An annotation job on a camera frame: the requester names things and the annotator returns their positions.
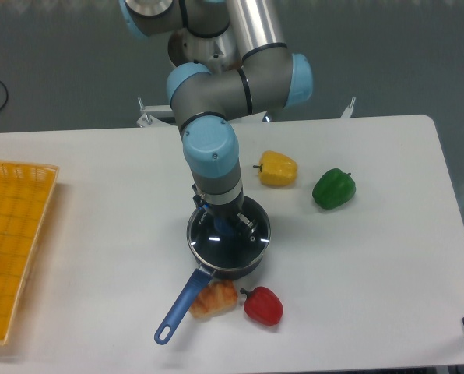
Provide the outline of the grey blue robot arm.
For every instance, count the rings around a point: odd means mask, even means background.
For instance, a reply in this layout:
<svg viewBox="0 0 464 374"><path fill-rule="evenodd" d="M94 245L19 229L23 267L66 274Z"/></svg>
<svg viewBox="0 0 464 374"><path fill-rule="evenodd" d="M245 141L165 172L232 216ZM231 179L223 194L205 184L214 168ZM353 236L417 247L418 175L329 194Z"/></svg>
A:
<svg viewBox="0 0 464 374"><path fill-rule="evenodd" d="M244 210L239 145L230 121L307 101L308 60L286 45L271 1L122 1L125 22L148 37L173 31L206 43L167 78L167 97L195 181L195 204L222 232L250 238L257 222Z"/></svg>

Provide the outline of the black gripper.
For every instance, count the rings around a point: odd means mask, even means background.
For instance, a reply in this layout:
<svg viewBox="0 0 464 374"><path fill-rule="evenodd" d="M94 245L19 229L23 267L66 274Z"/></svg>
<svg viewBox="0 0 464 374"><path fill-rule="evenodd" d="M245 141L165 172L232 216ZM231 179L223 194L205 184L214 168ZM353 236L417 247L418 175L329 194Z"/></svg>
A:
<svg viewBox="0 0 464 374"><path fill-rule="evenodd" d="M237 233L244 239L255 241L258 221L249 219L242 213L244 202L243 184L237 183L230 191L210 194L202 191L196 184L192 186L195 193L193 200L197 208L204 208L212 217L222 221L235 221Z"/></svg>

